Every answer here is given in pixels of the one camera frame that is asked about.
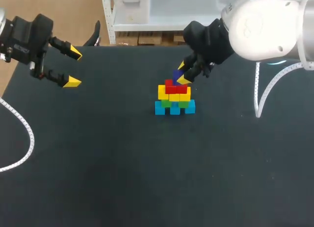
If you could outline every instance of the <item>white plastic box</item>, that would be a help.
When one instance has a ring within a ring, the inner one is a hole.
[[[119,23],[147,24],[151,13],[151,0],[113,0]]]

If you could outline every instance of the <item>green block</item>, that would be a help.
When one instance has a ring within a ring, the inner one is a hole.
[[[180,101],[179,108],[188,108],[188,101]]]
[[[167,101],[167,100],[161,101],[161,107],[163,107],[163,108],[170,108],[171,107],[171,102]]]

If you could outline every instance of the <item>floor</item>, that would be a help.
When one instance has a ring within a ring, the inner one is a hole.
[[[93,33],[97,20],[101,22],[101,45],[109,45],[102,0],[0,0],[5,8],[6,18],[14,16],[32,21],[41,13],[54,20],[54,36],[81,46]],[[16,61],[0,62],[0,96],[2,96]]]

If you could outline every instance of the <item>cable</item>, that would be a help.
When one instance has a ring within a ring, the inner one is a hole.
[[[292,64],[283,70],[281,70],[279,73],[277,73],[274,78],[270,81],[270,83],[267,85],[266,89],[264,90],[264,93],[262,94],[260,104],[258,104],[258,92],[259,92],[259,77],[260,77],[260,62],[256,63],[256,69],[255,69],[255,86],[254,86],[254,109],[255,109],[255,115],[257,118],[261,117],[263,107],[265,105],[267,96],[269,95],[271,89],[274,87],[274,85],[286,74],[290,73],[293,70],[302,69],[303,64],[297,63]]]
[[[21,121],[21,123],[25,126],[25,128],[26,128],[26,130],[28,132],[29,140],[30,140],[29,149],[28,149],[27,153],[25,154],[25,156],[21,160],[19,160],[16,163],[13,163],[13,164],[11,164],[9,166],[0,168],[0,172],[5,172],[5,171],[8,171],[8,170],[10,170],[12,168],[20,166],[22,163],[24,163],[30,157],[31,153],[34,150],[35,138],[34,138],[33,131],[30,128],[30,126],[27,123],[27,121],[13,107],[11,107],[7,102],[5,102],[2,98],[0,98],[0,103],[4,107],[6,107],[11,113],[13,113]]]

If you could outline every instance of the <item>black table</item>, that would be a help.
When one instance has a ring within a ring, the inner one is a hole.
[[[46,63],[82,80],[62,89],[19,65],[4,99],[35,149],[0,174],[1,227],[300,227],[314,225],[314,74],[294,71],[253,108],[255,63],[232,56],[192,85],[195,115],[155,116],[157,85],[186,47],[82,48]],[[291,64],[262,64],[260,95]],[[0,107],[0,167],[26,153]]]

